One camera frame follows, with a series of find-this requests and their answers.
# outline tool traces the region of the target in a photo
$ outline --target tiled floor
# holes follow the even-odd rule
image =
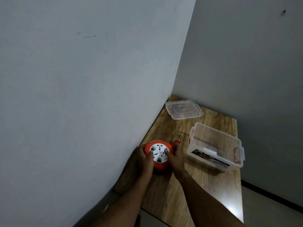
[[[119,195],[110,191],[94,207],[88,215],[83,217],[74,227],[89,226],[89,223],[111,204]],[[303,214],[290,209],[278,202],[264,197],[252,190],[242,187],[244,224],[247,227],[267,227],[267,226],[303,226]],[[141,227],[166,227],[167,225],[154,218],[144,210],[140,210]]]

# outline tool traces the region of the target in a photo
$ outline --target hand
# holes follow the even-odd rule
[[[187,171],[184,168],[183,152],[179,144],[176,146],[175,155],[172,155],[169,151],[165,151],[165,155],[169,160],[169,164],[172,167],[176,179],[180,179]]]
[[[141,169],[142,175],[148,177],[149,179],[152,177],[152,172],[154,169],[154,159],[153,159],[153,151],[149,152],[149,156],[146,157],[142,147],[138,146],[136,148],[137,151],[137,160],[139,167]]]

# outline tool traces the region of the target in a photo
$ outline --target wooden table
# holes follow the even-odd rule
[[[180,100],[171,96],[169,101]],[[173,120],[164,107],[142,144],[153,140],[173,143],[181,140],[185,169],[209,194],[220,201],[243,222],[240,169],[220,172],[186,154],[189,133],[196,122],[237,137],[237,120],[201,107],[204,115],[199,118]],[[137,179],[136,156],[133,153],[113,190],[123,194]],[[185,196],[179,181],[171,169],[164,173],[154,171],[151,182],[142,200],[141,208],[172,227],[193,226]]]

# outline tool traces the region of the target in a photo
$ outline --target person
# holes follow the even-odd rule
[[[141,175],[132,187],[115,203],[113,203],[92,227],[125,226],[133,227],[144,192],[152,177],[154,168],[153,152],[146,157],[141,147],[136,148]],[[196,227],[200,226],[235,226],[244,224],[236,218],[224,205],[213,198],[195,182],[184,168],[183,152],[180,145],[173,154],[165,152],[176,179],[180,182],[188,209]]]

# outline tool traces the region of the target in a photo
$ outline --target black baseboard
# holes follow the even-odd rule
[[[279,196],[277,196],[277,195],[275,195],[275,194],[273,194],[271,192],[268,192],[268,191],[266,191],[264,189],[261,189],[261,188],[259,188],[257,186],[254,186],[253,184],[250,184],[250,183],[248,183],[246,181],[241,180],[241,186],[244,186],[244,187],[246,187],[246,188],[248,188],[248,189],[250,189],[252,191],[255,191],[256,193],[259,193],[259,194],[261,194],[261,195],[263,195],[263,196],[265,196],[267,198],[270,198],[271,200],[279,202],[282,205],[285,205],[285,206],[287,206],[287,207],[289,207],[289,208],[291,208],[293,210],[296,210],[296,211],[298,211],[300,213],[303,213],[303,207],[302,206],[299,206],[299,205],[297,205],[297,204],[295,204],[293,202],[290,202],[290,201],[288,201],[288,200],[286,200],[284,198],[281,198],[281,197],[279,197]]]

